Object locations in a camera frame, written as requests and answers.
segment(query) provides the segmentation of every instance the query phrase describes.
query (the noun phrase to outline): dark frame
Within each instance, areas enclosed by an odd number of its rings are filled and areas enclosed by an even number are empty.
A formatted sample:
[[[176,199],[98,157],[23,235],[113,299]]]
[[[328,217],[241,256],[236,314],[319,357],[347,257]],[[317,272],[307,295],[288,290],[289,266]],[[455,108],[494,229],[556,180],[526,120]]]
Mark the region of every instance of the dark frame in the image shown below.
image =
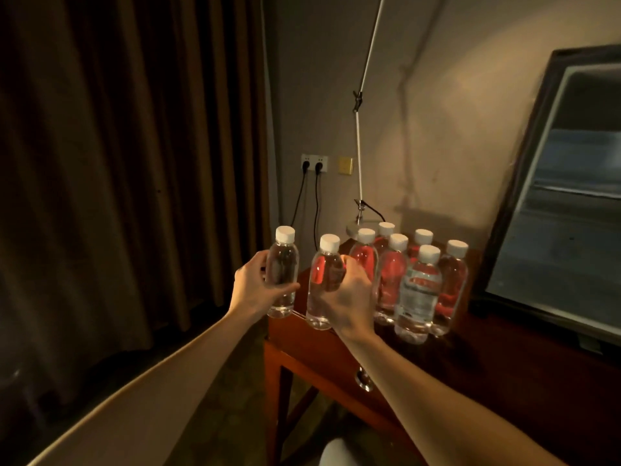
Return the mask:
[[[535,307],[524,305],[516,301],[488,293],[485,289],[496,265],[496,259],[507,234],[513,213],[522,192],[522,187],[528,176],[532,161],[541,141],[541,135],[550,115],[556,94],[561,85],[565,70],[568,67],[580,65],[595,65],[607,63],[621,63],[621,45],[606,45],[596,47],[555,50],[548,61],[537,99],[528,118],[527,128],[520,145],[514,171],[508,184],[507,191],[501,203],[500,210],[494,222],[477,278],[473,284],[469,310],[485,314],[493,310],[499,314],[518,316],[520,320],[530,320],[537,317],[557,326],[580,332],[602,341],[621,345],[621,338],[594,327],[580,324],[564,317],[541,311]]]

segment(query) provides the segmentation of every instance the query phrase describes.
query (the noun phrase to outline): table leg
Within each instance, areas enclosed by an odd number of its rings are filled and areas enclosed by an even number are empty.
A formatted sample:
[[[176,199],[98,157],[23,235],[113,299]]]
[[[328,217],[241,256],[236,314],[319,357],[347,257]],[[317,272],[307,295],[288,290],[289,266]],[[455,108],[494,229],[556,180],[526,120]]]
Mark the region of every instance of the table leg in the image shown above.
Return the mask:
[[[293,373],[284,368],[278,352],[264,345],[267,466],[278,466],[286,437],[287,414]]]

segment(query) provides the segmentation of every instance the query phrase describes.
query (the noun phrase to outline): hand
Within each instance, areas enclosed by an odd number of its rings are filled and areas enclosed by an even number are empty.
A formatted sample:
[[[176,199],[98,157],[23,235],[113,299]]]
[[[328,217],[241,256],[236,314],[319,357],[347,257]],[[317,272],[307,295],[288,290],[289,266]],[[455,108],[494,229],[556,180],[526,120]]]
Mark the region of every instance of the hand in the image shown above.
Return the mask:
[[[371,282],[364,268],[353,258],[342,255],[345,278],[336,291],[322,293],[319,304],[345,343],[372,335],[374,307]]]
[[[252,259],[235,272],[235,284],[229,313],[242,313],[255,323],[263,317],[278,297],[294,293],[299,283],[267,284],[261,274],[269,250],[258,251]]]

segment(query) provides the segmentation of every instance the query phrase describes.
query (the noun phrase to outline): white bottle cap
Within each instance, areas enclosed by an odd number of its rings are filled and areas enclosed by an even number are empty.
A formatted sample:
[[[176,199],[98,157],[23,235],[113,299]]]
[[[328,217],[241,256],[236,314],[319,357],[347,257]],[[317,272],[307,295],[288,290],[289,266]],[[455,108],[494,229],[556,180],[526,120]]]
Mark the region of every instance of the white bottle cap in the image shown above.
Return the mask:
[[[405,251],[408,247],[408,236],[403,234],[392,234],[388,238],[388,246],[392,250]]]
[[[463,258],[468,251],[468,244],[461,240],[449,240],[446,243],[446,252],[455,258]]]
[[[394,232],[394,224],[392,222],[380,222],[379,223],[379,234],[388,237],[392,235]]]
[[[319,241],[319,248],[327,253],[338,253],[339,245],[341,245],[341,239],[334,234],[323,234]]]
[[[289,226],[276,227],[276,242],[293,243],[296,239],[296,229]]]
[[[361,228],[358,231],[358,238],[356,240],[360,243],[373,243],[375,240],[375,231],[372,228]]]
[[[419,250],[419,262],[435,265],[440,259],[440,249],[433,245],[421,245]]]
[[[433,232],[426,228],[418,228],[414,233],[414,241],[419,245],[429,245],[433,242]]]

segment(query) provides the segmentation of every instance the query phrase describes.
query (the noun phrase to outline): drawer knob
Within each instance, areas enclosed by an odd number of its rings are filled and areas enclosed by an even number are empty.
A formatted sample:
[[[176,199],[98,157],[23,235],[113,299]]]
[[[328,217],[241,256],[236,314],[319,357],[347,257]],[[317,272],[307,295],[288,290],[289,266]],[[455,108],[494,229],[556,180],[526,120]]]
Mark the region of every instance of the drawer knob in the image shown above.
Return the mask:
[[[371,381],[371,378],[369,377],[367,372],[364,371],[362,367],[358,368],[358,371],[356,372],[356,375],[354,377],[356,378],[356,383],[362,389],[367,392],[373,391],[375,385],[373,384],[373,381]]]

